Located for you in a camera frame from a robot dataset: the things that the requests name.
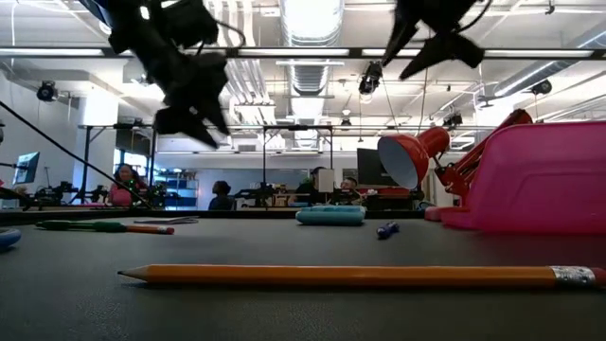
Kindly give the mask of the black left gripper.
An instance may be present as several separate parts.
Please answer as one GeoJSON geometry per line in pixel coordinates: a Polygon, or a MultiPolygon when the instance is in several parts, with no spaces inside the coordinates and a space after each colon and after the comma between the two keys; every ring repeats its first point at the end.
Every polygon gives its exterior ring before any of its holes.
{"type": "MultiPolygon", "coordinates": [[[[148,82],[164,93],[164,102],[174,107],[203,108],[206,118],[224,135],[230,135],[220,95],[227,83],[227,59],[222,53],[187,54],[174,46],[141,48],[141,63],[148,82]]],[[[160,135],[184,134],[211,148],[217,141],[203,121],[189,111],[167,107],[155,114],[155,131],[160,135]]]]}

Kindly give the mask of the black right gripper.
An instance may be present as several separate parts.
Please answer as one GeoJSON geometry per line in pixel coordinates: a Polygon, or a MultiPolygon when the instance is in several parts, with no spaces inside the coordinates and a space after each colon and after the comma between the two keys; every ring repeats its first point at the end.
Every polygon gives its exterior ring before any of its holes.
{"type": "MultiPolygon", "coordinates": [[[[474,6],[475,0],[398,0],[395,7],[395,24],[381,59],[387,66],[410,42],[422,21],[435,33],[459,32],[459,21],[474,6]]],[[[458,60],[470,68],[483,61],[483,49],[458,33],[437,34],[429,39],[420,52],[401,71],[406,80],[436,64],[458,60]]]]}

